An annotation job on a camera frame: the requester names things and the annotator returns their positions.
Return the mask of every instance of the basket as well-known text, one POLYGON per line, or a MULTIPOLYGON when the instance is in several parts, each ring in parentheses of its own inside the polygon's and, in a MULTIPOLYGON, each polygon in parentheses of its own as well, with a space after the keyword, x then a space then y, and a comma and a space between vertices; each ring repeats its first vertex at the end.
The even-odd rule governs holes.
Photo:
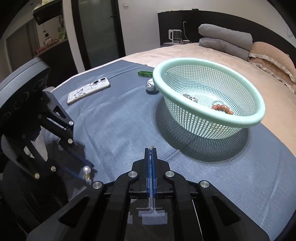
POLYGON ((211 61, 197 58, 164 61, 154 69, 153 81, 177 123, 201 137, 229 137, 258 124, 265 113, 262 96, 246 78, 211 61), (195 97, 197 103, 184 94, 195 97), (215 102, 228 106, 233 115, 212 110, 215 102))

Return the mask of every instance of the power cord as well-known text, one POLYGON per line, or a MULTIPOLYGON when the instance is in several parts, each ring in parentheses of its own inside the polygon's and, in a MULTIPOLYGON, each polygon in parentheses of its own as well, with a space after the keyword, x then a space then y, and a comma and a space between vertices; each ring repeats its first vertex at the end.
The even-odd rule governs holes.
POLYGON ((184 36, 185 38, 192 44, 192 42, 186 37, 186 34, 185 34, 185 26, 184 24, 187 23, 186 21, 183 22, 183 31, 184 31, 184 36))

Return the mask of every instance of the glass door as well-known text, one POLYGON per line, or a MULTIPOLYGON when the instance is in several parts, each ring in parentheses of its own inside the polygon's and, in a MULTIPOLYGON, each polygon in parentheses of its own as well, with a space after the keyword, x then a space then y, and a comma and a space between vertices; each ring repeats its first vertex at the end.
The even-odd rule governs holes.
POLYGON ((72 0, 72 13, 86 70, 125 56, 117 0, 72 0))

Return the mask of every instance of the rolled gray blanket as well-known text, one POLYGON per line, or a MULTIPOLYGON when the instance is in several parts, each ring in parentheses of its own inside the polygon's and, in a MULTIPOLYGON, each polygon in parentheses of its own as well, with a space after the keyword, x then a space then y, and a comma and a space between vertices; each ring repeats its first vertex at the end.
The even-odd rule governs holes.
POLYGON ((199 46, 219 50, 221 52, 239 57, 245 61, 248 60, 248 50, 237 47, 221 39, 201 38, 199 46))
POLYGON ((250 50, 253 44, 252 35, 249 33, 234 31, 212 24, 200 25, 198 32, 204 37, 221 39, 246 50, 250 50))

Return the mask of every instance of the small white bead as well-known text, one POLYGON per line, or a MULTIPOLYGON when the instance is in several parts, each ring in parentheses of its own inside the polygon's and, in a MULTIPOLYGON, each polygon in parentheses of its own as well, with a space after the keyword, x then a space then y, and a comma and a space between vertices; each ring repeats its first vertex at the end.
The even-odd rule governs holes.
POLYGON ((91 172, 91 168, 90 168, 89 166, 85 166, 85 167, 83 168, 83 172, 84 172, 84 173, 90 173, 90 172, 91 172))

